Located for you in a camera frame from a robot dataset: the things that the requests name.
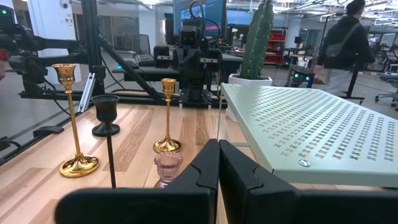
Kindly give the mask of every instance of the gold base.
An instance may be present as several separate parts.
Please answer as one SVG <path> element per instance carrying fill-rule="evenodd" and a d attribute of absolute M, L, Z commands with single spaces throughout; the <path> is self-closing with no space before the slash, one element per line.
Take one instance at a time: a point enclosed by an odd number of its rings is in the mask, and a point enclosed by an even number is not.
<path fill-rule="evenodd" d="M 99 166 L 100 161 L 97 158 L 94 156 L 84 156 L 81 153 L 77 154 L 74 159 L 63 163 L 60 167 L 60 172 L 64 177 L 83 177 L 94 172 Z"/>
<path fill-rule="evenodd" d="M 164 138 L 154 144 L 154 151 L 161 152 L 179 152 L 181 150 L 181 143 L 175 139 Z"/>

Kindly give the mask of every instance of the person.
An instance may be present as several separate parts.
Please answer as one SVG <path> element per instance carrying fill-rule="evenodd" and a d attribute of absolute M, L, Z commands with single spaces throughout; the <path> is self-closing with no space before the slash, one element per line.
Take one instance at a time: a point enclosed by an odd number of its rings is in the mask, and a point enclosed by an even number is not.
<path fill-rule="evenodd" d="M 363 13 L 364 0 L 354 0 L 346 7 L 346 16 L 341 18 L 327 33 L 320 49 L 315 76 L 321 78 L 326 86 L 324 91 L 337 95 L 349 71 L 354 67 L 361 68 L 365 63 L 373 63 L 374 57 L 368 44 L 368 35 L 364 27 L 359 25 L 343 44 L 335 57 L 327 57 L 326 50 L 330 45 L 342 43 Z"/>

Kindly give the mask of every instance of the light green perforated panel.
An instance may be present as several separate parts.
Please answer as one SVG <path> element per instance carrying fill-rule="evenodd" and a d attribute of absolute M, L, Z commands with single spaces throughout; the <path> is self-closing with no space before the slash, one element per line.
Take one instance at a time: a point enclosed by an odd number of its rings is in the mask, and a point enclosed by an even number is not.
<path fill-rule="evenodd" d="M 398 187 L 397 120 L 321 90 L 223 83 L 221 91 L 258 163 L 280 178 Z"/>

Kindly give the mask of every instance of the candlestick holder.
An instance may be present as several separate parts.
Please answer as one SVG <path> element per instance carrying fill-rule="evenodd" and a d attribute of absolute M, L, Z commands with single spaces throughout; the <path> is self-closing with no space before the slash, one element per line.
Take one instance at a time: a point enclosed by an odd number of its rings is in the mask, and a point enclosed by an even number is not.
<path fill-rule="evenodd" d="M 72 102 L 72 85 L 75 82 L 74 64 L 55 64 L 52 65 L 58 75 L 58 81 L 65 87 L 65 93 L 68 95 L 70 120 L 72 123 L 73 137 L 75 138 L 76 154 L 74 159 L 64 162 L 60 167 L 61 175 L 64 177 L 83 177 L 94 172 L 100 162 L 94 156 L 84 156 L 80 151 L 79 137 L 77 134 L 75 110 Z"/>
<path fill-rule="evenodd" d="M 182 160 L 181 154 L 177 152 L 162 152 L 158 154 L 154 162 L 160 179 L 154 187 L 163 189 L 168 186 L 180 173 Z"/>
<path fill-rule="evenodd" d="M 113 149 L 112 149 L 112 122 L 118 117 L 116 105 L 119 97 L 115 95 L 100 95 L 91 98 L 96 111 L 97 119 L 104 124 L 104 133 L 108 143 L 109 171 L 111 173 L 112 188 L 116 188 L 116 178 L 114 174 Z"/>
<path fill-rule="evenodd" d="M 106 66 L 105 65 L 93 65 L 93 70 L 95 72 L 95 78 L 98 80 L 98 83 L 100 85 L 104 85 L 104 79 L 105 79 L 105 70 Z M 117 124 L 111 124 L 111 135 L 117 134 L 120 132 L 120 126 Z M 97 126 L 95 126 L 92 130 L 91 133 L 93 133 L 94 136 L 98 137 L 105 137 L 108 133 L 109 129 L 105 126 L 104 123 L 101 123 Z"/>
<path fill-rule="evenodd" d="M 166 112 L 166 136 L 154 144 L 154 151 L 160 152 L 179 152 L 181 150 L 181 143 L 170 137 L 170 101 L 174 93 L 175 79 L 163 78 L 163 93 L 166 96 L 167 112 Z"/>

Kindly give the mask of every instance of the white column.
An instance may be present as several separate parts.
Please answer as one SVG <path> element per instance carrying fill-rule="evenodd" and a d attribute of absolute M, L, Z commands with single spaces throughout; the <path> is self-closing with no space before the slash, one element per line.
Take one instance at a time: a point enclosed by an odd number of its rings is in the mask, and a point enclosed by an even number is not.
<path fill-rule="evenodd" d="M 158 29 L 157 23 L 157 6 L 152 5 L 153 11 L 150 11 L 142 6 L 138 7 L 139 16 L 139 33 L 149 36 L 150 51 L 153 53 L 156 46 L 156 34 Z"/>
<path fill-rule="evenodd" d="M 73 25 L 72 7 L 68 0 L 29 0 L 27 2 L 32 21 L 34 35 L 58 40 L 76 40 Z M 67 49 L 45 49 L 39 51 L 39 57 L 68 55 Z M 49 74 L 46 79 L 57 84 L 57 73 L 52 67 L 47 67 Z M 81 81 L 80 66 L 76 65 L 75 82 Z"/>
<path fill-rule="evenodd" d="M 286 33 L 286 48 L 296 47 L 294 38 L 299 36 L 301 19 L 288 18 L 287 33 Z"/>

